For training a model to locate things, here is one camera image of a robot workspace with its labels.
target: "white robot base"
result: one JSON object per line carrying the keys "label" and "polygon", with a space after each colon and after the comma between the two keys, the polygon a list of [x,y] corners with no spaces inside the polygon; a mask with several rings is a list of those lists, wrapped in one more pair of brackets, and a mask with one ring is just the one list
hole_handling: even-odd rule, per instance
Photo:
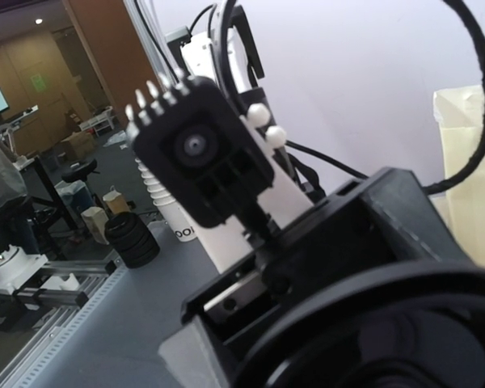
{"label": "white robot base", "polygon": [[0,255],[0,294],[12,295],[47,262],[45,255],[27,255],[20,247],[10,247]]}

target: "black cylindrical object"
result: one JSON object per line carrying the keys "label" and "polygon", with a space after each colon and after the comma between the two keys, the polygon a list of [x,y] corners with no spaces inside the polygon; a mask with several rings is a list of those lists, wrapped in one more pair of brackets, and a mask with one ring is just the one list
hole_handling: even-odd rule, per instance
{"label": "black cylindrical object", "polygon": [[139,268],[156,257],[160,246],[135,213],[120,213],[106,223],[104,235],[128,268]]}

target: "ceiling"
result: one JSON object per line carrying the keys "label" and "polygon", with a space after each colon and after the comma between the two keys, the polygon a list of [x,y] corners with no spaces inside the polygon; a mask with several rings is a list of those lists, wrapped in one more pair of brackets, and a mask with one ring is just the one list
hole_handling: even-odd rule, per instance
{"label": "ceiling", "polygon": [[[43,23],[36,25],[36,19],[43,19]],[[61,0],[42,2],[0,14],[0,41],[36,28],[56,31],[71,25]]]}

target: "white wall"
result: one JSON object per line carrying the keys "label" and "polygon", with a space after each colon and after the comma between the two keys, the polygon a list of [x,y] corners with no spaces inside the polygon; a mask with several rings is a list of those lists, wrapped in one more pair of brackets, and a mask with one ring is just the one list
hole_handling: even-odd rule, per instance
{"label": "white wall", "polygon": [[[204,0],[152,2],[162,30],[189,25]],[[485,0],[467,0],[485,31]],[[261,85],[289,138],[373,174],[443,177],[435,90],[480,82],[473,46],[438,0],[241,0],[264,64]],[[207,17],[197,31],[205,29]],[[302,156],[328,191],[348,176]]]}

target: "green sign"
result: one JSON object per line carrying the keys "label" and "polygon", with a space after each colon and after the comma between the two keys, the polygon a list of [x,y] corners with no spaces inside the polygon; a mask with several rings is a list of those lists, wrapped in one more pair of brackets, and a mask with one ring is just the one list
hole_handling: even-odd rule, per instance
{"label": "green sign", "polygon": [[32,85],[34,85],[34,89],[41,93],[42,91],[47,90],[47,85],[45,84],[45,80],[41,77],[41,74],[36,74],[31,77]]}

